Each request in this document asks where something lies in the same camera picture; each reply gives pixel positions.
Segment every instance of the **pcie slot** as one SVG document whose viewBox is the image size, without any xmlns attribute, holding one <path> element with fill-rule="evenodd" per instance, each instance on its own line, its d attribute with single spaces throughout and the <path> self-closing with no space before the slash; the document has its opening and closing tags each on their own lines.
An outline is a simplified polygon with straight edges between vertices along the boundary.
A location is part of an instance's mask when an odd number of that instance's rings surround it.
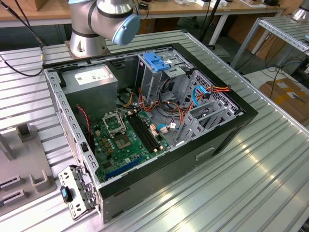
<svg viewBox="0 0 309 232">
<path fill-rule="evenodd" d="M 136 160 L 132 161 L 131 163 L 128 163 L 127 165 L 125 165 L 125 166 L 123 166 L 121 168 L 118 168 L 117 170 L 112 171 L 111 173 L 107 173 L 105 175 L 106 178 L 111 178 L 111 177 L 113 177 L 115 175 L 123 173 L 126 170 L 129 170 L 130 168 L 133 168 L 134 166 L 138 165 L 138 163 L 139 163 L 141 158 L 143 158 L 143 156 L 140 156 L 139 158 L 137 158 Z"/>
</svg>

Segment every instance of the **blue tab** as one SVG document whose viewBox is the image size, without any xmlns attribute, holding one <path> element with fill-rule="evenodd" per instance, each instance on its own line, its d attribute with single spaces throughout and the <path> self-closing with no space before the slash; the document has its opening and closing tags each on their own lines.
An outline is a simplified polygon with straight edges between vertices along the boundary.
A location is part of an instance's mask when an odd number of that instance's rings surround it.
<svg viewBox="0 0 309 232">
<path fill-rule="evenodd" d="M 167 70 L 170 68 L 170 66 L 163 62 L 161 57 L 157 56 L 154 52 L 144 53 L 145 60 L 153 66 L 154 70 L 156 72 Z"/>
<path fill-rule="evenodd" d="M 66 191 L 65 189 L 63 189 L 63 190 L 62 190 L 62 196 L 63 196 L 63 197 L 66 197 L 66 195 L 67 195 L 67 191 Z"/>
</svg>

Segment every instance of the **ram slot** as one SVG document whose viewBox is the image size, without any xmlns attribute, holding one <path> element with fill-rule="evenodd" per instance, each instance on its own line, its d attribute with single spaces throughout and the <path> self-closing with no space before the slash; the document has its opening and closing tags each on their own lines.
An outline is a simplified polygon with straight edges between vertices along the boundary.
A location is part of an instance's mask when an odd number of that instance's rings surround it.
<svg viewBox="0 0 309 232">
<path fill-rule="evenodd" d="M 149 153 L 153 153 L 155 149 L 159 149 L 158 142 L 136 114 L 128 116 L 127 120 Z"/>
</svg>

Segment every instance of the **wooden table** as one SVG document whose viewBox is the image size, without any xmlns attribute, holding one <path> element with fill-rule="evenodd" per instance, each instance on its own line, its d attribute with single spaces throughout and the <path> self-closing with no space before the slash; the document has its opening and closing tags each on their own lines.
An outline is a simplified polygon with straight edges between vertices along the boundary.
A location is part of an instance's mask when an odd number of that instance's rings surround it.
<svg viewBox="0 0 309 232">
<path fill-rule="evenodd" d="M 229 15 L 241 14 L 260 14 L 260 13 L 276 13 L 280 16 L 283 12 L 283 7 L 267 8 L 251 8 L 239 0 L 234 0 L 228 3 L 226 7 L 219 7 L 215 15 L 221 15 L 217 24 L 216 30 L 211 38 L 210 44 L 215 44 L 220 32 Z M 189 5 L 179 5 L 170 0 L 168 2 L 153 1 L 149 4 L 149 18 L 173 18 L 173 17 L 189 17 L 189 16 L 205 16 L 207 7 L 201 7 L 196 3 L 189 3 Z M 145 18 L 147 13 L 145 10 L 140 10 L 141 17 Z M 30 20 L 31 25 L 56 25 L 56 24 L 70 24 L 70 8 L 67 0 L 49 0 L 38 12 L 25 11 L 26 16 Z M 0 28 L 5 27 L 19 27 L 22 26 L 13 16 L 11 16 L 5 9 L 0 8 Z"/>
</svg>

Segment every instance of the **metal workbench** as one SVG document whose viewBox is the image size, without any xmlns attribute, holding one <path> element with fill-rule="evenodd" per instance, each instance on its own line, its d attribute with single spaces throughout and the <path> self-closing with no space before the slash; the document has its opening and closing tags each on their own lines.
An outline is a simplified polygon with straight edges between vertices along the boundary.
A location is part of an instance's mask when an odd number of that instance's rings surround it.
<svg viewBox="0 0 309 232">
<path fill-rule="evenodd" d="M 139 35 L 112 52 L 179 42 L 259 114 L 219 155 L 103 225 L 96 211 L 74 222 L 59 189 L 0 217 L 1 231 L 297 231 L 309 217 L 309 131 L 254 89 L 190 34 Z M 64 45 L 45 48 L 47 62 L 71 59 Z M 38 48 L 1 52 L 35 73 Z M 75 161 L 43 75 L 26 78 L 0 62 L 0 131 L 31 122 L 54 174 Z"/>
<path fill-rule="evenodd" d="M 242 56 L 251 39 L 257 32 L 259 26 L 265 28 L 266 31 L 257 42 L 255 48 L 252 50 L 253 54 L 255 54 L 255 52 L 260 48 L 260 46 L 262 45 L 264 40 L 268 38 L 268 35 L 270 33 L 283 39 L 290 45 L 290 49 L 288 49 L 285 55 L 282 56 L 278 65 L 280 65 L 285 60 L 285 58 L 288 56 L 288 54 L 293 48 L 309 54 L 309 42 L 305 40 L 305 35 L 309 35 L 309 22 L 297 22 L 288 16 L 258 18 L 253 27 L 251 28 L 250 32 L 248 33 L 247 38 L 242 43 L 239 51 L 237 52 L 233 62 L 231 63 L 231 67 L 236 67 L 240 57 Z"/>
</svg>

